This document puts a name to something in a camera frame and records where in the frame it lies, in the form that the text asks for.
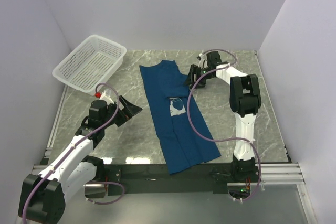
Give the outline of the blue mickey mouse t-shirt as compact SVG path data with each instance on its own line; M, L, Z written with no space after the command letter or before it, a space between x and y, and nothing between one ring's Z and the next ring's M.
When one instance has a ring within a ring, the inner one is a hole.
M170 174L221 156L175 61L140 66L146 98Z

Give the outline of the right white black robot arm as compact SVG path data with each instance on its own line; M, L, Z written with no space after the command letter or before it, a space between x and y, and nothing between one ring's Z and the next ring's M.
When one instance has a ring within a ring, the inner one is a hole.
M237 57L224 49L211 49L200 53L197 58L198 65L191 65L184 82L190 88L186 107L189 123L196 131L190 113L193 91L205 87L206 80L211 78L227 83L230 87L229 105L236 120L236 136L224 139L225 142L236 141L230 175L235 181L245 181L252 175L260 174L256 166L260 158L254 146L254 125L262 104L258 77L237 70L234 67Z

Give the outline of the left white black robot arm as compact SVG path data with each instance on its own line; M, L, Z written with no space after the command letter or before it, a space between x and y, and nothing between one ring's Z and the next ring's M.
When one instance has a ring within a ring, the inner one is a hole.
M66 203L85 184L102 185L108 190L105 165L90 153L111 125L120 127L139 114L142 108L119 96L116 102L101 97L91 103L89 114L65 150L39 174L23 181L18 215L23 223L58 223Z

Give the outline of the white plastic mesh basket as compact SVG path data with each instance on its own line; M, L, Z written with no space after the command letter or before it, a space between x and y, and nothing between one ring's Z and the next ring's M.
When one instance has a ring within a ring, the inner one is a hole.
M52 76L75 90L95 95L97 84L110 79L126 53L123 45L91 35L54 68Z

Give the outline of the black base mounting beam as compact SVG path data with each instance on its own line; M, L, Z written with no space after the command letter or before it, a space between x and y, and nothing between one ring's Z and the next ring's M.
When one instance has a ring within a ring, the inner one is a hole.
M169 174L165 164L105 165L105 175L91 183L115 182L125 187L127 194L143 193L196 193L228 194L230 183L256 183L260 168L250 171L230 163L200 164L182 172Z

